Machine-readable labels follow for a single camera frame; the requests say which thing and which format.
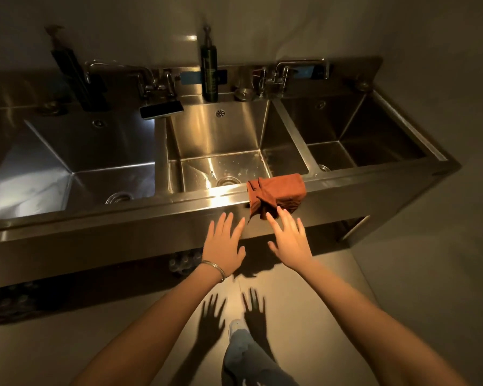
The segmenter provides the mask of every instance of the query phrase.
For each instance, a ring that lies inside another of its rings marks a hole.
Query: drain
[[[317,104],[315,104],[316,110],[322,110],[325,107],[325,101],[321,100]]]
[[[91,124],[93,125],[93,127],[96,127],[97,129],[103,129],[105,126],[107,126],[107,124],[100,119],[95,119],[93,122],[91,122]]]
[[[221,179],[218,180],[216,183],[217,187],[221,187],[224,185],[233,185],[233,184],[241,184],[242,182],[239,181],[237,178],[232,177],[232,176],[226,176],[222,177]]]
[[[105,201],[105,204],[128,202],[133,199],[133,196],[128,192],[117,192],[108,197],[107,201]]]

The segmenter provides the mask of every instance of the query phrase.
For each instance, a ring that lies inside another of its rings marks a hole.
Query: left hand
[[[238,241],[245,226],[245,218],[242,218],[233,230],[231,236],[231,226],[233,223],[233,213],[229,213],[225,219],[225,213],[220,215],[218,222],[211,221],[207,230],[206,242],[202,251],[202,260],[215,263],[225,273],[225,277],[231,276],[245,258],[245,246],[238,249]]]

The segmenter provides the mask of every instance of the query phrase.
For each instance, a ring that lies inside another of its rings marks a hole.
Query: faucet
[[[90,84],[90,75],[97,73],[97,69],[109,68],[109,69],[126,69],[135,72],[137,77],[138,92],[142,99],[147,99],[154,90],[166,90],[168,98],[175,98],[174,79],[169,71],[163,73],[163,83],[159,84],[159,81],[154,77],[154,73],[145,66],[131,66],[122,65],[116,61],[105,62],[99,60],[86,61],[84,63],[84,77],[86,82]]]
[[[323,78],[329,77],[329,64],[324,59],[321,60],[301,60],[301,61],[279,61],[276,65],[276,69],[272,73],[270,78],[271,82],[275,85],[279,85],[278,96],[283,96],[284,92],[288,88],[288,83],[293,76],[295,66],[311,66],[322,65],[324,68]]]

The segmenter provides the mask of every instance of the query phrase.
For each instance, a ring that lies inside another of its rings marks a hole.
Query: jeans
[[[239,329],[231,336],[224,357],[224,366],[238,385],[299,386],[254,341],[249,331]]]

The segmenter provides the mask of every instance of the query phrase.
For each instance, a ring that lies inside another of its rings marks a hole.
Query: right hand
[[[301,266],[313,260],[304,225],[300,218],[295,223],[291,214],[281,207],[277,207],[277,213],[281,217],[283,228],[281,229],[272,215],[267,213],[267,220],[272,226],[277,240],[277,246],[272,241],[268,242],[268,246],[285,266],[298,271]]]

